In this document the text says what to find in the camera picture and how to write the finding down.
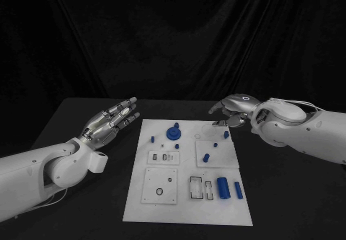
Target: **robotic arm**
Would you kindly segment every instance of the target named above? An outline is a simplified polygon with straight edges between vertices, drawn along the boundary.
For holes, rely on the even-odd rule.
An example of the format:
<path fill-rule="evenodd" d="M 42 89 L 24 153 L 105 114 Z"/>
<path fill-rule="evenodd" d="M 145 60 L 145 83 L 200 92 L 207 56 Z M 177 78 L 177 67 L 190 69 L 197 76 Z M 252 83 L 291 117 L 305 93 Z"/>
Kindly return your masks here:
<path fill-rule="evenodd" d="M 96 149 L 138 118 L 140 113 L 128 117 L 135 101 L 132 97 L 101 111 L 86 122 L 81 135 L 66 143 L 0 158 L 0 222 L 43 207 L 36 205 L 75 186 L 88 170 L 102 173 L 108 157 Z M 43 173 L 52 180 L 47 185 Z"/>
<path fill-rule="evenodd" d="M 314 108 L 305 113 L 295 104 Z M 337 164 L 346 164 L 346 113 L 326 111 L 311 103 L 271 98 L 259 102 L 245 94 L 229 95 L 210 108 L 229 117 L 215 126 L 241 127 L 249 120 L 251 132 L 275 147 L 290 146 Z"/>

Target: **black backdrop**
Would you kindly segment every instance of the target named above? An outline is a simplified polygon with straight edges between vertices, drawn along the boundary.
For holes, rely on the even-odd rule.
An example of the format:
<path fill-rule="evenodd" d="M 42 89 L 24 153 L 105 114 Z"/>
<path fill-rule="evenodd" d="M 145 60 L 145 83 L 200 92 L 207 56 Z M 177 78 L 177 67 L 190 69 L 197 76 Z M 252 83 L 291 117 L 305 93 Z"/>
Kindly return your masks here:
<path fill-rule="evenodd" d="M 245 93 L 346 112 L 344 14 L 343 0 L 1 1 L 1 154 L 66 97 Z"/>

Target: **cable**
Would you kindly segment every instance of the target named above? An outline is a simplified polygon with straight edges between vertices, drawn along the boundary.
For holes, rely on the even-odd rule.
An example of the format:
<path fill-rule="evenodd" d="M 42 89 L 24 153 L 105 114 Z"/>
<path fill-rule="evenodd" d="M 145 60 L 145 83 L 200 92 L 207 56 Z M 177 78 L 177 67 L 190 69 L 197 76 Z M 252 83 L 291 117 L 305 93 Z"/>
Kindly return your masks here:
<path fill-rule="evenodd" d="M 27 209 L 26 211 L 23 211 L 20 214 L 27 213 L 27 212 L 30 212 L 31 210 L 36 210 L 36 209 L 39 209 L 39 208 L 42 208 L 42 207 L 46 207 L 46 206 L 49 206 L 49 205 L 56 204 L 56 203 L 65 198 L 66 193 L 68 193 L 68 188 L 65 189 L 65 194 L 63 194 L 62 198 L 60 198 L 57 201 L 55 201 L 55 202 L 50 203 L 50 201 L 52 201 L 52 199 L 53 199 L 53 198 L 52 198 L 44 205 L 31 207 L 30 209 Z"/>
<path fill-rule="evenodd" d="M 320 107 L 314 106 L 310 102 L 307 101 L 297 101 L 297 100 L 284 100 L 284 99 L 279 99 L 279 98 L 275 98 L 277 100 L 281 100 L 284 102 L 288 102 L 288 103 L 295 103 L 295 104 L 303 104 L 303 105 L 307 105 L 310 107 L 313 107 L 317 110 L 321 110 L 321 111 L 326 111 L 324 109 L 321 109 Z"/>

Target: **small blue part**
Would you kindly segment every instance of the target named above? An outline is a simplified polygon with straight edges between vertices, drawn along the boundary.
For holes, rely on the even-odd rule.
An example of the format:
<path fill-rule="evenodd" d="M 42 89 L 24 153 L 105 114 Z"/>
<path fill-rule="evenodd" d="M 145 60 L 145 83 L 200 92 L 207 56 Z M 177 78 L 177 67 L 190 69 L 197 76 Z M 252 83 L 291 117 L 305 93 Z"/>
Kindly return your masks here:
<path fill-rule="evenodd" d="M 181 132 L 179 129 L 179 123 L 176 122 L 174 127 L 167 129 L 167 138 L 174 141 L 180 138 L 180 136 L 181 136 Z"/>
<path fill-rule="evenodd" d="M 225 136 L 225 139 L 229 137 L 229 131 L 225 131 L 223 136 Z"/>
<path fill-rule="evenodd" d="M 233 183 L 233 185 L 235 185 L 235 191 L 236 191 L 238 198 L 239 198 L 239 199 L 243 199 L 243 194 L 242 194 L 242 189 L 241 189 L 239 182 L 236 181 L 236 182 Z"/>
<path fill-rule="evenodd" d="M 203 162 L 207 163 L 207 159 L 209 159 L 210 155 L 206 153 L 203 156 Z"/>
<path fill-rule="evenodd" d="M 228 184 L 228 179 L 225 177 L 217 178 L 217 194 L 220 199 L 230 198 L 229 184 Z"/>

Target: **table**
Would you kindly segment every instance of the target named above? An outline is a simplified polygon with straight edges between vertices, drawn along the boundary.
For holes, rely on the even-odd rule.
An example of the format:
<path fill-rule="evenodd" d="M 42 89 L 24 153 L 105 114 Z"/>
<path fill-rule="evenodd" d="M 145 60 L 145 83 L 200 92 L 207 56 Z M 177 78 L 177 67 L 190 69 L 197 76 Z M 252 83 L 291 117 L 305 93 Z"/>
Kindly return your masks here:
<path fill-rule="evenodd" d="M 68 98 L 31 149 L 76 137 L 88 119 L 122 99 Z M 254 226 L 122 222 L 141 119 L 225 119 L 207 114 L 215 102 L 138 100 L 141 114 L 108 146 L 104 173 L 88 173 L 52 206 L 0 223 L 1 239 L 343 239 L 346 171 L 294 149 L 268 145 L 249 123 L 230 128 Z"/>

